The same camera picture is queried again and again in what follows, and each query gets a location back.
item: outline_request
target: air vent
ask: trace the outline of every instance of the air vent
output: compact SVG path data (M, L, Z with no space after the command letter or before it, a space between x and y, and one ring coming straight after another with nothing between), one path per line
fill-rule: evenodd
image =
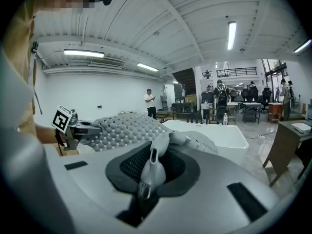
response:
M113 58L92 58L91 64L123 68L125 65L125 62L118 60L118 59L113 59Z

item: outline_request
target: white bathtub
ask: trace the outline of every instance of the white bathtub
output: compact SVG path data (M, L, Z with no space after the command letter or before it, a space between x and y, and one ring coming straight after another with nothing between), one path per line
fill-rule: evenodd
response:
M241 165L249 145L237 126L192 124L179 120L166 121L164 126L180 132L197 131L211 139L218 147L219 156Z

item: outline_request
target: railing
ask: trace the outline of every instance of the railing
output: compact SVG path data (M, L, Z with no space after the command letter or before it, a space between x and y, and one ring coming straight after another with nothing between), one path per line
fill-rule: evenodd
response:
M213 78L211 71L207 70L206 72L204 72L202 74L203 74L204 79L212 79Z
M230 76L255 76L257 75L257 68L233 68L217 70L218 78Z

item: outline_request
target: white shirt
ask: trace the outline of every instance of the white shirt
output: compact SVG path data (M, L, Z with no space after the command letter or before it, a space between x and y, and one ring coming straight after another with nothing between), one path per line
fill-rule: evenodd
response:
M154 98L154 96L152 94L150 94L150 95L145 94L145 96L143 98L144 98L144 100L150 100L150 99ZM146 102L146 107L147 108L154 107L154 101L151 100L150 102Z

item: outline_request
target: man in white shirt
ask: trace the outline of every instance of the man in white shirt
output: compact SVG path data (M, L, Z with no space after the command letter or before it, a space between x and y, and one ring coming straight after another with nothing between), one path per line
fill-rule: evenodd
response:
M146 102L146 107L148 111L148 116L156 119L156 107L154 106L155 97L152 95L152 90L149 88L144 95L144 100Z

